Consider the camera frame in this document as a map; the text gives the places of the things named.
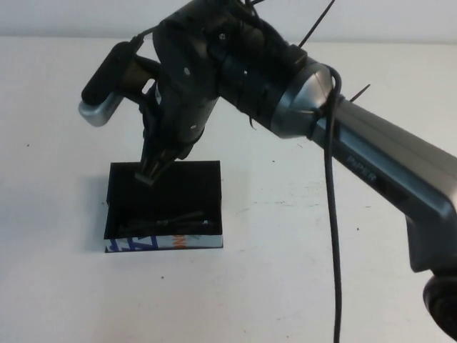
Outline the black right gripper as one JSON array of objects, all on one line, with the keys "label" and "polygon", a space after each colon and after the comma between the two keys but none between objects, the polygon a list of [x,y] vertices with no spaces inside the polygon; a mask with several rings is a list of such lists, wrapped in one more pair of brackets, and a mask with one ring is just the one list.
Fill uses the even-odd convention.
[{"label": "black right gripper", "polygon": [[[143,160],[135,178],[151,186],[177,159],[185,159],[201,138],[215,105],[215,99],[185,95],[166,82],[154,83],[141,107]],[[176,155],[155,159],[166,149]]]}]

